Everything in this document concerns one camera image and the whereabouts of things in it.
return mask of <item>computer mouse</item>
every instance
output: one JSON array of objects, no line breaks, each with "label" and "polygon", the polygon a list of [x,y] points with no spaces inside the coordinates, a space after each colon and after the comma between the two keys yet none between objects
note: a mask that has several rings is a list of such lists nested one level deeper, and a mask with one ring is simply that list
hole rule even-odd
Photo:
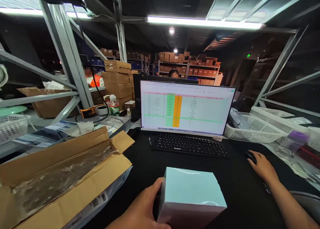
[{"label": "computer mouse", "polygon": [[256,165],[257,164],[257,160],[254,157],[254,155],[250,152],[250,151],[245,151],[244,155],[246,156],[246,158],[249,158],[252,160],[252,162]]}]

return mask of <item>fluorescent light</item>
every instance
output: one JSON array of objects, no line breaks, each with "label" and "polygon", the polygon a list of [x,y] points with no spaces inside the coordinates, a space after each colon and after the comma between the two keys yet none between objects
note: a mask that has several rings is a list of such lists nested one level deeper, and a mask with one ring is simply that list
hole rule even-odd
[{"label": "fluorescent light", "polygon": [[166,17],[154,17],[154,16],[148,16],[148,22],[156,23],[156,24],[191,25],[191,26],[201,26],[201,27],[235,28],[235,29],[249,29],[249,30],[260,29],[261,26],[263,25],[262,23],[166,18]]},{"label": "fluorescent light", "polygon": [[[43,16],[42,10],[32,10],[32,9],[15,9],[15,8],[0,8],[0,13],[13,14],[13,15],[34,15]],[[71,18],[76,18],[75,12],[67,12],[67,15]],[[91,19],[86,13],[79,13],[77,15],[80,19]]]}]

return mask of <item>orange vest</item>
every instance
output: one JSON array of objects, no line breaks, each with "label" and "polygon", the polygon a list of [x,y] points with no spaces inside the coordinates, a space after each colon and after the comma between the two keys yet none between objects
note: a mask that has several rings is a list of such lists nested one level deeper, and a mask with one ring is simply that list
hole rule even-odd
[{"label": "orange vest", "polygon": [[[94,79],[95,79],[96,84],[97,84],[97,86],[98,86],[98,87],[100,87],[100,78],[101,78],[101,76],[94,75]],[[95,83],[94,83],[93,79],[92,79],[92,81],[91,81],[90,85],[91,85],[91,87],[96,87],[96,85],[95,85]]]}]

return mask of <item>desk surface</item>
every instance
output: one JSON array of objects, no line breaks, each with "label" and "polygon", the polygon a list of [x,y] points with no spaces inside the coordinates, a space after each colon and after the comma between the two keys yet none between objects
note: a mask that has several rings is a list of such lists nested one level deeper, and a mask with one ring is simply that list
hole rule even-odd
[{"label": "desk surface", "polygon": [[135,144],[124,152],[132,162],[131,173],[105,208],[84,228],[103,229],[119,217],[147,186],[164,175],[167,166],[213,172],[220,184],[228,208],[208,228],[285,228],[280,211],[262,180],[254,173],[243,151],[254,149],[266,155],[274,165],[282,183],[289,190],[319,196],[319,191],[295,175],[292,170],[266,147],[257,143],[224,140],[230,160],[152,151],[148,136],[141,132]]}]

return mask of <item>monitor screen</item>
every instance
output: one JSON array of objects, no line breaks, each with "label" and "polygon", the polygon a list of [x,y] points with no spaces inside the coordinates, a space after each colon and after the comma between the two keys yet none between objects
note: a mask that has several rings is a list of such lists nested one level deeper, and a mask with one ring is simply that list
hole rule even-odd
[{"label": "monitor screen", "polygon": [[235,88],[142,80],[141,129],[222,136]]}]

